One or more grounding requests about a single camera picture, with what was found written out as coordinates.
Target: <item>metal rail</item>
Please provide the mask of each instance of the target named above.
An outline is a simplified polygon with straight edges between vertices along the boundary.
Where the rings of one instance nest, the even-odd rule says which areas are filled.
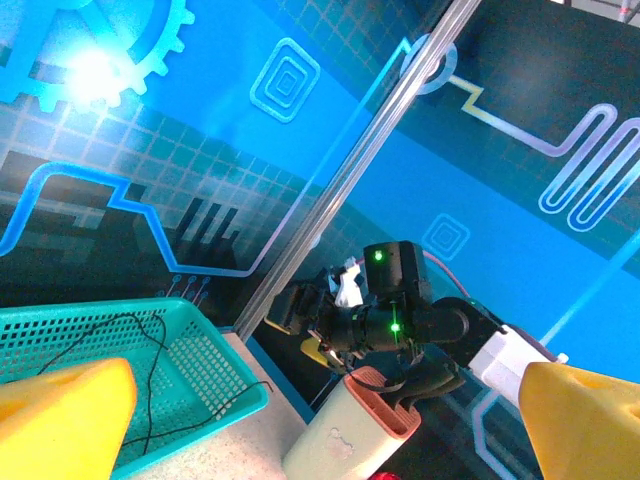
[[[442,20],[436,25],[429,41],[391,91],[384,104],[369,123],[340,169],[317,199],[311,211],[289,243],[267,272],[240,317],[234,331],[244,342],[251,336],[275,295],[287,285],[309,253],[313,240],[321,234],[336,215],[349,193],[365,172],[383,143],[415,98],[434,67],[445,55],[449,45],[460,34],[481,0],[454,0]]]

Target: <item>teal plastic basket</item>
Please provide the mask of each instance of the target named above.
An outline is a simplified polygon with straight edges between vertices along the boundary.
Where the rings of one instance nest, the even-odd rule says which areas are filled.
[[[165,345],[151,381],[152,435],[196,425],[257,382],[244,361],[211,322],[186,300],[154,298],[0,309],[0,383],[36,375],[55,355],[96,324],[121,314],[140,319],[148,335]],[[138,387],[136,410],[124,442],[146,437],[147,380],[158,344],[145,337],[132,317],[97,328],[46,371],[109,357],[126,358]],[[215,420],[121,448],[113,479],[126,478],[179,450],[209,437],[265,407],[268,396],[256,385],[223,408]]]

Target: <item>black cable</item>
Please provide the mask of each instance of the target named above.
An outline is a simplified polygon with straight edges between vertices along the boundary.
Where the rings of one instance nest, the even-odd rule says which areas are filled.
[[[434,388],[429,392],[424,392],[420,395],[414,395],[411,397],[403,398],[402,400],[400,400],[399,404],[402,408],[408,411],[413,406],[413,404],[416,403],[417,401],[442,397],[443,395],[447,395],[448,393],[453,392],[456,388],[461,387],[462,385],[464,385],[464,383],[465,383],[464,378],[462,378],[462,376],[460,375],[456,375],[454,378],[449,380],[444,385]]]
[[[131,445],[133,443],[137,443],[137,442],[141,442],[143,440],[151,440],[152,438],[161,438],[161,437],[166,437],[167,435],[172,435],[174,433],[178,433],[178,432],[183,432],[185,430],[191,430],[192,428],[198,428],[198,427],[202,427],[203,425],[209,423],[211,420],[213,420],[214,418],[216,418],[220,412],[222,410],[224,410],[225,408],[228,408],[232,405],[233,401],[238,399],[239,397],[241,397],[242,395],[244,395],[245,393],[247,393],[249,390],[251,390],[252,387],[255,387],[256,385],[266,385],[267,387],[269,387],[269,390],[271,391],[271,393],[273,393],[273,387],[271,386],[271,384],[269,382],[267,382],[266,380],[262,380],[260,382],[255,382],[252,383],[251,385],[249,385],[247,388],[245,388],[244,390],[242,390],[241,392],[236,393],[233,397],[231,397],[229,400],[227,400],[220,408],[218,408],[215,412],[213,412],[206,420],[203,420],[199,423],[193,424],[193,425],[189,425],[187,427],[180,427],[180,428],[176,428],[175,430],[169,430],[168,432],[164,432],[164,433],[158,433],[156,435],[150,435],[148,437],[140,437],[140,438],[136,438],[134,440],[129,440],[128,442],[124,442],[122,444],[121,448],[124,448],[128,445]]]
[[[149,419],[149,430],[147,431],[147,436],[145,438],[143,438],[142,440],[146,440],[145,445],[144,445],[144,450],[143,450],[143,455],[147,453],[147,448],[149,447],[149,441],[151,440],[151,430],[153,429],[153,419],[151,416],[151,378],[153,377],[153,372],[156,369],[156,366],[158,365],[158,358],[160,357],[160,352],[162,351],[162,349],[164,348],[165,350],[169,350],[167,348],[167,346],[164,344],[166,338],[167,338],[167,324],[164,322],[164,320],[162,319],[162,317],[156,315],[155,313],[151,314],[152,318],[155,320],[160,320],[160,323],[162,324],[162,342],[159,342],[158,340],[156,340],[155,338],[153,338],[152,336],[150,336],[146,330],[144,329],[144,326],[142,325],[142,321],[136,316],[133,315],[132,313],[123,313],[120,315],[116,315],[112,318],[109,318],[107,320],[105,320],[104,322],[100,322],[96,325],[94,325],[93,327],[91,327],[91,329],[87,330],[86,332],[84,332],[80,338],[78,338],[75,342],[73,342],[68,348],[66,348],[65,350],[63,350],[62,352],[60,352],[59,354],[57,354],[56,356],[54,356],[51,360],[49,360],[47,363],[45,363],[45,365],[40,369],[40,371],[36,374],[36,375],[40,375],[42,374],[47,368],[49,368],[51,365],[53,365],[56,360],[59,360],[60,358],[62,358],[64,355],[66,355],[67,353],[69,353],[75,346],[77,346],[79,343],[81,343],[85,338],[87,338],[89,335],[92,335],[93,333],[95,333],[96,330],[98,330],[99,328],[102,327],[106,327],[107,325],[109,325],[110,323],[120,319],[120,318],[132,318],[136,321],[136,323],[138,324],[138,328],[140,328],[140,331],[142,332],[142,334],[147,337],[148,339],[150,339],[151,341],[157,343],[159,345],[158,350],[156,352],[156,356],[153,359],[153,364],[151,365],[151,370],[149,371],[149,376],[147,377],[147,388],[148,388],[148,392],[149,392],[149,398],[147,399],[147,418]]]
[[[149,376],[147,377],[147,391],[149,392],[149,396],[147,398],[147,418],[149,419],[149,429],[147,430],[147,440],[144,443],[144,449],[142,450],[143,455],[146,455],[147,448],[149,448],[149,442],[151,441],[151,430],[153,428],[153,419],[151,418],[151,377],[153,377],[153,372],[155,371],[156,366],[158,365],[158,358],[160,357],[160,352],[162,352],[162,347],[164,347],[164,342],[167,339],[167,324],[164,323],[164,320],[162,320],[161,317],[158,317],[155,314],[154,314],[154,317],[159,318],[160,321],[162,322],[163,333],[162,333],[162,343],[160,344],[160,348],[158,348],[158,350],[156,351],[156,356],[153,359],[153,363],[151,364],[151,370],[149,371]],[[140,329],[144,333],[144,328],[142,327],[142,324],[140,323],[138,325],[140,326]]]
[[[77,346],[80,342],[82,342],[85,338],[87,338],[89,335],[93,334],[97,329],[102,328],[102,327],[106,327],[107,325],[109,325],[111,322],[114,322],[115,320],[118,320],[120,318],[126,318],[126,317],[131,317],[133,318],[136,322],[138,322],[138,326],[140,327],[140,330],[142,331],[142,334],[147,337],[149,340],[152,340],[153,342],[157,343],[158,345],[160,345],[160,348],[165,348],[166,350],[168,350],[168,348],[164,345],[163,343],[158,342],[158,340],[156,340],[155,338],[151,337],[150,335],[147,334],[147,332],[144,330],[144,327],[142,326],[142,322],[140,321],[140,319],[138,317],[136,317],[135,315],[131,314],[131,313],[123,313],[120,315],[116,315],[113,318],[110,318],[108,320],[105,320],[104,322],[100,322],[97,323],[96,325],[94,325],[93,327],[91,327],[91,329],[87,330],[86,332],[84,332],[82,334],[82,336],[77,339],[75,342],[73,342],[67,349],[63,350],[62,352],[60,352],[59,354],[57,354],[55,357],[53,357],[51,360],[49,360],[47,363],[44,364],[44,367],[42,367],[40,369],[40,371],[38,373],[36,373],[36,375],[40,375],[42,373],[44,373],[44,371],[49,368],[51,365],[53,365],[56,360],[59,360],[61,357],[63,357],[64,355],[66,355],[67,353],[69,353],[71,351],[72,348],[74,348],[75,346]],[[154,318],[160,319],[160,321],[162,321],[162,323],[164,324],[164,320],[162,320],[162,318],[160,318],[158,315],[153,314]]]
[[[402,372],[402,377],[400,378],[400,380],[398,380],[395,383],[392,383],[390,385],[387,385],[386,382],[385,382],[385,385],[380,387],[378,385],[371,385],[371,384],[369,384],[367,382],[364,382],[364,381],[360,380],[358,377],[356,377],[355,375],[353,375],[351,373],[354,370],[356,370],[356,368],[355,368],[355,360],[353,362],[353,365],[351,365],[351,367],[347,367],[347,374],[349,375],[349,377],[351,377],[351,379],[357,385],[360,385],[361,387],[366,388],[367,390],[371,390],[372,392],[376,392],[376,393],[393,393],[393,392],[397,392],[402,387],[404,387],[405,383],[407,383],[407,372],[404,371],[404,369],[402,368],[402,365],[400,364],[400,355],[398,355],[396,357],[396,360],[398,361],[398,366],[400,367],[400,371]]]

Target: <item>white cylinder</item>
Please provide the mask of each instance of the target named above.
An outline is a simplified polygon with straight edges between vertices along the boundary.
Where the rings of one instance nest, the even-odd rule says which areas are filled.
[[[370,367],[353,375],[374,385],[384,377]],[[380,396],[346,376],[283,460],[288,480],[365,480],[420,425],[411,408],[391,409]]]

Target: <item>white table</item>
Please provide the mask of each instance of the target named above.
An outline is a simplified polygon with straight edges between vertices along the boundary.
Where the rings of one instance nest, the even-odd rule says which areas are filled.
[[[217,435],[135,475],[135,480],[286,480],[281,460],[306,424],[235,333],[225,339],[258,380],[267,380],[269,404]]]

